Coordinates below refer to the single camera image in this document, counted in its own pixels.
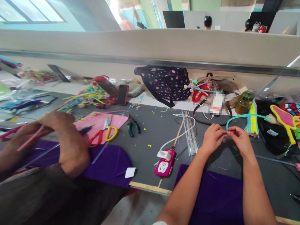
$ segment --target fan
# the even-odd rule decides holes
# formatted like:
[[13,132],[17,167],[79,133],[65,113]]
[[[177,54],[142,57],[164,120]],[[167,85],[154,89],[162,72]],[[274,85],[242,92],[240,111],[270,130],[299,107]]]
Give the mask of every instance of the fan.
[[148,14],[142,9],[136,9],[132,16],[132,25],[135,30],[152,28],[152,23]]

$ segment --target gray table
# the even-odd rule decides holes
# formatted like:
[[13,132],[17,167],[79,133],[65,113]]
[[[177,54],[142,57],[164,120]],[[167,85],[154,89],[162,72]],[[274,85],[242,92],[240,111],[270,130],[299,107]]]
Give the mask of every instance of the gray table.
[[[62,98],[68,97],[67,94],[61,93],[50,93],[54,96],[59,97],[51,106],[38,109],[36,111],[27,112],[21,115],[18,121],[31,122],[34,119],[40,118],[45,112],[49,112],[58,106],[62,105],[65,100]],[[155,169],[154,163],[159,159],[156,156],[158,150],[167,141],[175,138],[178,134],[182,119],[173,115],[173,113],[180,114],[182,110],[169,109],[166,112],[166,108],[161,108],[153,106],[143,105],[141,108],[136,110],[136,108],[128,108],[127,106],[111,106],[107,110],[96,109],[94,106],[89,106],[86,108],[76,108],[73,115],[76,118],[88,115],[93,111],[105,112],[114,110],[126,110],[132,115],[132,117],[137,120],[141,127],[141,134],[136,133],[136,129],[133,128],[134,138],[131,138],[128,134],[128,126],[125,123],[120,128],[120,133],[118,137],[111,142],[111,144],[121,146],[131,158],[133,165],[137,168],[135,176],[132,178],[130,185],[135,188],[162,193],[170,194],[176,179],[178,168],[180,164],[190,164],[191,157],[188,155],[187,140],[185,135],[180,137],[176,143],[177,160],[175,161],[172,175],[169,178],[160,179],[160,177],[153,174]],[[197,117],[205,120],[202,113],[197,112]],[[2,113],[0,119],[10,118],[10,114]],[[224,123],[228,120],[228,116],[214,117],[211,122],[213,123]],[[232,120],[230,126],[245,127],[247,124],[247,119],[238,118]],[[209,125],[200,124],[196,122],[197,130],[197,141],[199,146],[201,146],[203,141],[203,136]],[[48,137],[50,140],[57,140],[54,134]],[[256,155],[261,155],[265,157],[273,158],[274,156],[268,152],[261,140],[251,138],[251,142]],[[167,145],[165,148],[171,148],[173,142]],[[235,178],[241,179],[243,177],[243,159],[240,155],[232,157],[238,154],[238,149],[232,140],[227,138],[222,145],[210,156],[209,170],[216,173],[225,174]],[[288,224],[296,224],[293,221],[284,220],[284,218],[289,218],[291,220],[300,221],[300,205],[298,205],[289,195],[291,193],[300,192],[299,181],[295,176],[288,171],[282,164],[266,161],[263,159],[258,159],[258,163],[262,172],[265,186],[267,188],[271,204],[273,206],[275,214],[278,216],[278,221],[285,221]],[[295,169],[291,168],[294,173],[300,177]]]

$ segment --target red-handled scissors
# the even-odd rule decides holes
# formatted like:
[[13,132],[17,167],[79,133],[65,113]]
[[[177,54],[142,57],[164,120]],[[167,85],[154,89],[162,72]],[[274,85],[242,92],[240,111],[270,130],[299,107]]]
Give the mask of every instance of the red-handled scissors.
[[[105,136],[105,141],[106,142],[109,142],[111,140],[113,140],[117,134],[118,134],[118,128],[117,127],[111,127],[110,126],[110,122],[112,121],[112,116],[111,117],[106,117],[106,120],[105,120],[105,123],[104,123],[104,127],[103,127],[103,130],[99,130],[99,132],[97,132],[91,139],[90,139],[90,148],[94,148],[98,145],[101,144],[102,142],[102,136],[103,136],[103,132],[104,130],[107,129],[107,133],[106,133],[106,136]],[[114,134],[110,137],[110,131],[111,129],[114,129],[115,132]],[[95,138],[98,136],[98,141],[96,144],[92,145],[93,141],[95,140]]]

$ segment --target pink paper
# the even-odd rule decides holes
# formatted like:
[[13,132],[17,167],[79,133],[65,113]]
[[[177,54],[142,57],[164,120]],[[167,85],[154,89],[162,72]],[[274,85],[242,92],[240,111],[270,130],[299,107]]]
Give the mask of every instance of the pink paper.
[[[95,126],[93,126],[93,128],[87,133],[88,138],[91,139],[97,132],[99,132],[99,130],[103,129],[107,116],[112,116],[110,126],[117,127],[118,129],[128,120],[127,116],[118,116],[118,115],[107,114],[107,113],[93,116],[93,113],[91,113],[85,117],[86,120],[76,122],[75,126],[77,130],[80,130],[84,127],[88,127],[95,124]],[[111,129],[110,131],[111,136],[114,134],[114,132],[115,130]],[[103,132],[101,144],[105,143],[106,133],[107,133],[107,129]],[[98,137],[94,139],[92,144],[96,144],[97,141],[98,141]]]

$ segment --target black bag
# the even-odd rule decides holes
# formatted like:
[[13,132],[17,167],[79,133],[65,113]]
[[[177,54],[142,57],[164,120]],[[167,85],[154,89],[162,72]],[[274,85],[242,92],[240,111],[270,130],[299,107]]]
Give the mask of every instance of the black bag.
[[190,91],[183,88],[189,84],[186,68],[145,66],[135,68],[134,74],[141,76],[155,99],[168,107],[175,105],[173,101],[187,100],[190,95]]
[[[257,114],[266,116],[269,113],[273,114],[272,110],[270,109],[270,105],[277,105],[273,102],[267,101],[258,101],[257,102]],[[276,124],[271,124],[265,121],[261,117],[257,117],[257,124],[260,131],[261,136],[263,137],[262,140],[264,141],[266,148],[269,152],[274,155],[281,155],[286,152],[290,145],[290,139],[288,137],[287,131],[283,126],[279,126]],[[275,137],[268,132],[272,130],[278,135]],[[294,156],[299,155],[300,149],[297,144],[292,145],[287,152],[287,156]]]

